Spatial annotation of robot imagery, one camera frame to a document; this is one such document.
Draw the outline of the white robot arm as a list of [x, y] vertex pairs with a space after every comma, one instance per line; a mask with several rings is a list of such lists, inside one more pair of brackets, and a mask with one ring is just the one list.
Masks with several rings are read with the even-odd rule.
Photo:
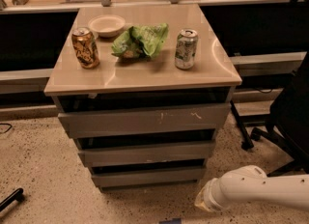
[[208, 181], [198, 193], [195, 206], [215, 212], [233, 203], [252, 201], [309, 211], [309, 175], [268, 177], [258, 166], [240, 167]]

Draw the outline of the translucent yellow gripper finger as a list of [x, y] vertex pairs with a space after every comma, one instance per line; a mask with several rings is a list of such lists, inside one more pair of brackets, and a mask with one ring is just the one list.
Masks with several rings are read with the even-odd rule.
[[200, 210], [208, 211], [209, 210], [208, 199], [209, 199], [208, 189], [206, 186], [204, 186], [200, 190], [200, 192], [197, 194], [195, 201], [194, 201], [194, 205]]

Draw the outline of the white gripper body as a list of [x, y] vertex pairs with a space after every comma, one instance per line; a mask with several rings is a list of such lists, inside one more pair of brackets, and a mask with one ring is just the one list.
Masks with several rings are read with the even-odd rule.
[[214, 178], [206, 183], [202, 190], [202, 196], [202, 203], [207, 211], [223, 211], [227, 207], [226, 198], [222, 193], [218, 178]]

